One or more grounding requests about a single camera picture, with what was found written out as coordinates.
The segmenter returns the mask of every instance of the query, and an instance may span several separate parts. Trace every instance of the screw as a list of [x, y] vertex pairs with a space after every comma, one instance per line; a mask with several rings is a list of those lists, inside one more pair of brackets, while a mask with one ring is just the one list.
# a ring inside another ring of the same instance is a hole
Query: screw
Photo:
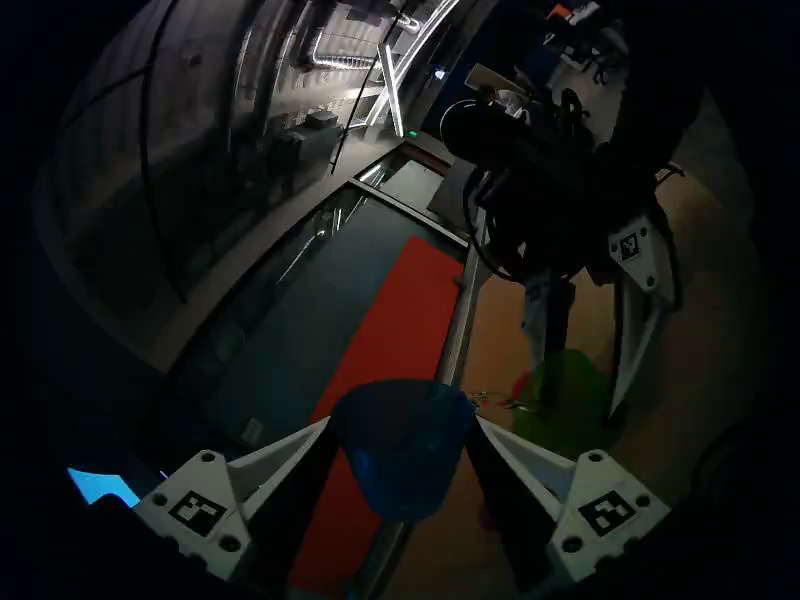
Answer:
[[583, 540], [577, 535], [571, 535], [561, 542], [561, 549], [567, 554], [575, 554], [581, 548], [583, 548]]
[[236, 552], [242, 547], [242, 543], [232, 535], [223, 535], [222, 539], [219, 541], [219, 547], [225, 550], [225, 552]]

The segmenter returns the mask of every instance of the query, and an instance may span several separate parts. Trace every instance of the white bracket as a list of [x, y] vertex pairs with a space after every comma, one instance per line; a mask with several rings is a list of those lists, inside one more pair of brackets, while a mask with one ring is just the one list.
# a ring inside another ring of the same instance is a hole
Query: white bracket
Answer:
[[525, 305], [522, 331], [531, 347], [531, 362], [536, 370], [544, 360], [547, 336], [547, 300], [550, 296], [550, 270], [538, 273], [525, 282]]
[[559, 585], [592, 575], [668, 514], [667, 505], [608, 454], [601, 450], [581, 454], [547, 549]]
[[637, 217], [608, 236], [611, 258], [643, 292], [667, 306], [675, 302], [672, 267], [664, 238], [645, 216]]
[[[663, 316], [675, 304], [669, 250], [645, 216], [608, 236], [611, 258], [622, 268], [622, 339], [617, 381], [608, 416], [623, 403], [633, 385]], [[645, 298], [650, 298], [645, 312]]]
[[247, 522], [292, 471], [328, 424], [323, 419], [242, 458], [225, 463], [198, 452], [134, 507], [134, 512], [184, 556], [228, 580], [251, 548]]

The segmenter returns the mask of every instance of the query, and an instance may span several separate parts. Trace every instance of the black cable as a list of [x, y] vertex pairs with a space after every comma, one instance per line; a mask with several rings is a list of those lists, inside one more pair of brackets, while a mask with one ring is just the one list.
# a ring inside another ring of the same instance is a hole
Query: black cable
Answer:
[[150, 89], [153, 86], [153, 71], [155, 69], [156, 58], [158, 57], [158, 47], [161, 45], [161, 40], [164, 37], [164, 32], [167, 29], [167, 23], [170, 16], [178, 6], [179, 0], [170, 0], [167, 10], [164, 11], [164, 16], [161, 17], [161, 22], [158, 24], [153, 41], [150, 43], [150, 52], [147, 56], [147, 63], [145, 66], [144, 79], [142, 80], [142, 94], [139, 102], [139, 168], [142, 173], [142, 187], [144, 191], [144, 200], [147, 205], [147, 210], [150, 217], [150, 224], [153, 227], [153, 232], [156, 236], [156, 245], [158, 246], [161, 259], [164, 261], [167, 280], [172, 285], [175, 293], [180, 298], [181, 302], [186, 304], [186, 295], [183, 293], [180, 285], [178, 284], [178, 277], [175, 273], [175, 267], [169, 257], [167, 251], [167, 239], [164, 231], [161, 228], [161, 223], [158, 220], [158, 213], [156, 211], [155, 203], [155, 190], [153, 187], [153, 180], [150, 176], [150, 156], [148, 150], [148, 131], [150, 129]]
[[462, 209], [464, 211], [464, 219], [467, 222], [467, 233], [469, 234], [470, 240], [472, 241], [472, 245], [475, 247], [475, 252], [478, 253], [478, 258], [480, 258], [481, 261], [483, 261], [483, 264], [485, 264], [492, 273], [494, 273], [501, 279], [505, 279], [506, 281], [513, 281], [514, 283], [522, 283], [521, 281], [518, 281], [511, 275], [506, 275], [505, 273], [501, 273], [498, 268], [496, 268], [491, 262], [489, 262], [489, 259], [483, 253], [483, 250], [481, 250], [481, 245], [478, 242], [478, 232], [475, 229], [475, 225], [472, 223], [472, 218], [469, 214], [469, 193], [467, 190], [464, 190], [464, 193], [461, 195], [461, 198], [462, 198]]
[[[400, 10], [397, 11], [397, 14], [394, 17], [394, 20], [392, 21], [391, 27], [389, 27], [389, 30], [386, 32], [386, 35], [383, 36], [383, 41], [381, 42], [381, 44], [385, 44], [387, 42], [387, 40], [389, 39], [389, 36], [392, 34], [392, 32], [394, 31], [395, 26], [397, 25], [397, 20], [400, 18], [400, 15], [402, 15], [404, 12], [406, 12], [406, 8], [408, 7], [408, 3], [412, 2], [412, 1], [413, 0], [406, 0], [405, 3], [403, 4], [403, 7]], [[343, 132], [343, 135], [342, 135], [342, 139], [339, 142], [339, 147], [336, 149], [336, 156], [333, 158], [333, 162], [331, 163], [331, 175], [333, 175], [333, 172], [336, 170], [336, 165], [339, 162], [339, 156], [342, 153], [342, 148], [344, 148], [344, 141], [347, 139], [347, 134], [350, 131], [350, 123], [353, 122], [353, 115], [356, 114], [356, 108], [358, 108], [358, 103], [361, 100], [361, 95], [364, 93], [364, 88], [367, 87], [367, 80], [369, 79], [369, 74], [372, 73], [372, 69], [375, 68], [375, 63], [377, 63], [377, 62], [378, 62], [378, 52], [376, 51], [375, 52], [375, 58], [372, 59], [372, 64], [369, 66], [369, 70], [367, 71], [367, 74], [364, 75], [364, 81], [361, 82], [361, 89], [358, 90], [358, 96], [356, 96], [356, 100], [355, 100], [355, 102], [353, 102], [353, 108], [350, 111], [350, 116], [347, 117], [347, 124], [344, 126], [344, 132]]]
[[125, 75], [125, 77], [117, 79], [114, 83], [110, 83], [109, 85], [104, 87], [97, 94], [95, 94], [86, 104], [84, 104], [81, 108], [79, 108], [77, 111], [75, 111], [75, 114], [72, 115], [72, 117], [70, 117], [69, 120], [67, 120], [67, 122], [64, 125], [61, 126], [61, 128], [59, 129], [59, 133], [61, 133], [63, 131], [66, 131], [67, 129], [72, 127], [72, 125], [75, 124], [75, 121], [80, 119], [86, 113], [86, 111], [88, 111], [92, 106], [94, 106], [95, 104], [100, 102], [100, 100], [102, 100], [103, 98], [105, 98], [106, 96], [111, 94], [111, 92], [113, 92], [117, 88], [125, 85], [129, 81], [132, 81], [132, 80], [136, 79], [137, 77], [140, 77], [141, 75], [144, 75], [147, 72], [148, 69], [149, 69], [149, 66], [145, 65], [144, 67], [141, 67], [140, 69], [136, 69], [135, 71]]

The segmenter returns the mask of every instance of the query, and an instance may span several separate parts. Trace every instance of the metal pipe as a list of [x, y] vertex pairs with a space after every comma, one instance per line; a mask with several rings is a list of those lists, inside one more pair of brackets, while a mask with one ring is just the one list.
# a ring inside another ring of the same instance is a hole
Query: metal pipe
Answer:
[[[334, 69], [338, 71], [367, 71], [374, 64], [374, 56], [352, 56], [342, 54], [319, 54], [319, 44], [328, 22], [336, 9], [336, 2], [329, 0], [312, 0], [309, 7], [311, 14], [307, 18], [308, 25], [299, 35], [297, 59], [294, 66], [311, 69]], [[387, 3], [387, 15], [397, 18], [397, 26], [412, 35], [416, 35], [422, 28], [419, 20], [398, 11]]]

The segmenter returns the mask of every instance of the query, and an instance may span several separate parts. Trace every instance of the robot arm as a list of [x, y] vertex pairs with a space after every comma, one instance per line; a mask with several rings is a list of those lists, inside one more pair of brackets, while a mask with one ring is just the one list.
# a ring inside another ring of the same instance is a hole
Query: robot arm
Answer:
[[[388, 385], [396, 383], [365, 387], [382, 392]], [[456, 394], [457, 403], [468, 403]], [[475, 415], [464, 423], [452, 456], [466, 448], [522, 593], [564, 588], [589, 577], [598, 563], [624, 554], [632, 540], [668, 514], [602, 451], [571, 461]], [[349, 443], [341, 431], [324, 419], [227, 463], [215, 452], [201, 451], [134, 510], [208, 573], [280, 595], [333, 457]], [[357, 468], [354, 473], [362, 485]], [[386, 517], [373, 501], [374, 489], [362, 485], [362, 491], [371, 508]]]

